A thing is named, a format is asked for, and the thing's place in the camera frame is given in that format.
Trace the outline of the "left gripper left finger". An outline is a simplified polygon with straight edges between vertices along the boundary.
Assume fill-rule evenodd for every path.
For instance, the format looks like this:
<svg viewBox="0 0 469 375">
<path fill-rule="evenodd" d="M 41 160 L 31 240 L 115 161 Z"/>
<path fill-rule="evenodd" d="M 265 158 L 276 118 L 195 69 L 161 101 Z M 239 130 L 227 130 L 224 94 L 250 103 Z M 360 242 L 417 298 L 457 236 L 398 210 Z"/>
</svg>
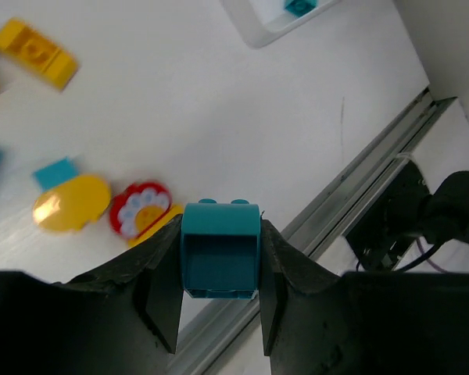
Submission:
<svg viewBox="0 0 469 375">
<path fill-rule="evenodd" d="M 0 374 L 164 374 L 177 347 L 181 218 L 73 278 L 0 271 Z"/>
</svg>

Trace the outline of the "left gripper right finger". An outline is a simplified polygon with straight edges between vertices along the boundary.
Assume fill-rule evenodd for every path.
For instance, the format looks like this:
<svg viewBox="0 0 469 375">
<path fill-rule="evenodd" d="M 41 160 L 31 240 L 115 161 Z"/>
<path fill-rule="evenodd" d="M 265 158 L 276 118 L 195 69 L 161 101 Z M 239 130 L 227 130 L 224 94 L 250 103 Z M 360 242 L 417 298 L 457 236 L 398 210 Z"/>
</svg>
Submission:
<svg viewBox="0 0 469 375">
<path fill-rule="evenodd" d="M 260 319 L 274 374 L 469 374 L 469 274 L 337 276 L 261 223 Z"/>
</svg>

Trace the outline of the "yellow oval lego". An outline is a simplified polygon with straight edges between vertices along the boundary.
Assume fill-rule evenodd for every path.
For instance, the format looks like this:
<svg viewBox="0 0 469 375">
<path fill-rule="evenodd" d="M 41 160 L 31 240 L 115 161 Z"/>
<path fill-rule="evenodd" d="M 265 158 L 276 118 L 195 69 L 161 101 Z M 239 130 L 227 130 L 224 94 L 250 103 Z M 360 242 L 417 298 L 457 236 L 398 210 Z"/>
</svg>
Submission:
<svg viewBox="0 0 469 375">
<path fill-rule="evenodd" d="M 42 192 L 32 217 L 42 230 L 53 233 L 82 230 L 96 222 L 109 207 L 109 183 L 93 174 L 82 174 Z"/>
</svg>

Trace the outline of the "teal oval lego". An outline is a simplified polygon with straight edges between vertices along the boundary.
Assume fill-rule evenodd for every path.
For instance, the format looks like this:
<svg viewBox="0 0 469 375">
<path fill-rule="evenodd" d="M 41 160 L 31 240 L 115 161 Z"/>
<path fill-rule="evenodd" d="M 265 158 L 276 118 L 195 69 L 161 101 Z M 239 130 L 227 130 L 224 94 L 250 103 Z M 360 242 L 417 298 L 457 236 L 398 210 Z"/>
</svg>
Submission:
<svg viewBox="0 0 469 375">
<path fill-rule="evenodd" d="M 192 298 L 251 299 L 258 290 L 261 213 L 243 199 L 202 199 L 181 219 L 183 289 Z"/>
</svg>

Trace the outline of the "yellow curved lego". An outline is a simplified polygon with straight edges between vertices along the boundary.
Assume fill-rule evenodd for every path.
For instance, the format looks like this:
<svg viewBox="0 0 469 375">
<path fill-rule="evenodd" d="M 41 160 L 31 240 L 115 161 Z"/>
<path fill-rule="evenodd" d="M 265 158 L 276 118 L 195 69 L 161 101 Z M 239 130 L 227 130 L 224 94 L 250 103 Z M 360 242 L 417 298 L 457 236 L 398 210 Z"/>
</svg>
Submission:
<svg viewBox="0 0 469 375">
<path fill-rule="evenodd" d="M 59 91 L 79 69 L 73 54 L 18 18 L 11 18 L 0 29 L 0 53 Z"/>
</svg>

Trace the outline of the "teal square lego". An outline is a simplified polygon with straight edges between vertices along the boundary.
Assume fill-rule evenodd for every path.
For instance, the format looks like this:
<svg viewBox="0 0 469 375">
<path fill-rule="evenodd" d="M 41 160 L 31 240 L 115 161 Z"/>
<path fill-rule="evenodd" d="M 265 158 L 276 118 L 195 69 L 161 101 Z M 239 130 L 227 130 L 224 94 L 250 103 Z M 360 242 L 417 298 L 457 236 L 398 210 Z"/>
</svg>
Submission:
<svg viewBox="0 0 469 375">
<path fill-rule="evenodd" d="M 285 0 L 284 9 L 295 17 L 302 17 L 314 10 L 318 4 L 318 0 Z"/>
</svg>

